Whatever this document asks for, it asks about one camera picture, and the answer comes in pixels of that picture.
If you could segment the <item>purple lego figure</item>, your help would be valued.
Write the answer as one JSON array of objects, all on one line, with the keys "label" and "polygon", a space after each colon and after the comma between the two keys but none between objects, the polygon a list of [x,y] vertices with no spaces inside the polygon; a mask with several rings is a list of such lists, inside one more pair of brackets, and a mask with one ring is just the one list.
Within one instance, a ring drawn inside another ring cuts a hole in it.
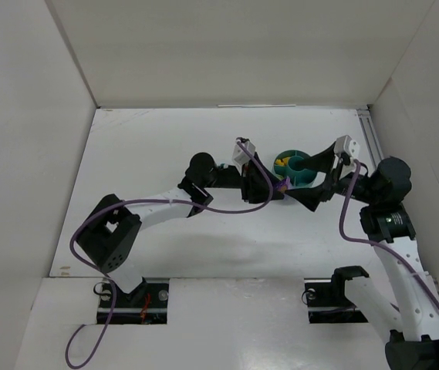
[{"label": "purple lego figure", "polygon": [[279,193],[284,193],[291,188],[291,181],[288,177],[281,179],[275,186]]}]

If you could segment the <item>yellow lego brick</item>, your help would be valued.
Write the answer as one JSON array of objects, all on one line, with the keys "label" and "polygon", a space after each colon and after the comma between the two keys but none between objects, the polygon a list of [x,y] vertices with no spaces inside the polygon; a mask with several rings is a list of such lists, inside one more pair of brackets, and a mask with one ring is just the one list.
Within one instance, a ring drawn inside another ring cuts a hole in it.
[{"label": "yellow lego brick", "polygon": [[275,165],[280,167],[286,167],[289,163],[289,159],[290,159],[289,156],[283,158],[277,158],[275,160]]}]

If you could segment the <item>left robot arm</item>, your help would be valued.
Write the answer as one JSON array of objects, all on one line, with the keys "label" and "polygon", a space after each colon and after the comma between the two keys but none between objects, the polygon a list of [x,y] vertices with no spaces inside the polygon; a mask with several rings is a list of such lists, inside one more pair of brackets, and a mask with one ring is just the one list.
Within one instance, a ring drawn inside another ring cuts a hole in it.
[{"label": "left robot arm", "polygon": [[124,201],[115,194],[106,195],[74,233],[70,245],[82,249],[89,258],[86,264],[109,279],[118,298],[136,304],[147,293],[133,252],[140,232],[210,210],[210,188],[239,189],[241,198],[252,205],[251,212],[284,197],[279,180],[255,151],[239,155],[233,165],[218,165],[210,154],[197,153],[175,188],[147,199]]}]

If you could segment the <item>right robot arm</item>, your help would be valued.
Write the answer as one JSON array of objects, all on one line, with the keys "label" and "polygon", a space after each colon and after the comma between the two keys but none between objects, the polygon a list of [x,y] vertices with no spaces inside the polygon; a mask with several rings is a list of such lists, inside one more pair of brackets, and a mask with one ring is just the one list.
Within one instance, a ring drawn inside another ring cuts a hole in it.
[{"label": "right robot arm", "polygon": [[361,266],[338,267],[331,278],[308,279],[302,294],[311,313],[323,321],[357,310],[384,343],[391,369],[439,369],[439,293],[433,278],[420,262],[416,231],[403,206],[410,192],[411,170],[396,157],[383,159],[372,174],[362,175],[356,142],[343,138],[323,152],[297,160],[297,170],[324,173],[322,184],[296,188],[287,195],[309,210],[333,195],[366,205],[360,211],[364,239],[344,231],[346,209],[339,217],[339,231],[349,242],[369,244],[380,259],[396,302],[391,304],[375,287]]}]

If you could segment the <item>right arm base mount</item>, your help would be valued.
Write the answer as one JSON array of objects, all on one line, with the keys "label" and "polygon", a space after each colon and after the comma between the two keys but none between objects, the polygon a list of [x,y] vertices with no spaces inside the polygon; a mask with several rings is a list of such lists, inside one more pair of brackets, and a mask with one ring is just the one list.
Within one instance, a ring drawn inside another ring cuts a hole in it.
[{"label": "right arm base mount", "polygon": [[310,324],[367,323],[360,309],[345,296],[345,283],[369,274],[361,266],[338,267],[331,277],[304,279],[302,302]]}]

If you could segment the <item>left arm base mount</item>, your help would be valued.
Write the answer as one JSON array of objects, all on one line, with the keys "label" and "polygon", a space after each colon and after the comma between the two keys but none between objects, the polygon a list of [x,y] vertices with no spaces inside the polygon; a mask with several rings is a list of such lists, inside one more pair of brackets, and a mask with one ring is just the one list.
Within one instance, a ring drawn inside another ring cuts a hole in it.
[{"label": "left arm base mount", "polygon": [[[169,298],[169,279],[144,281],[127,294],[116,287],[116,304],[110,319],[111,325],[165,325]],[[101,281],[93,286],[99,298],[96,323],[104,324],[110,315],[113,301],[110,283]]]}]

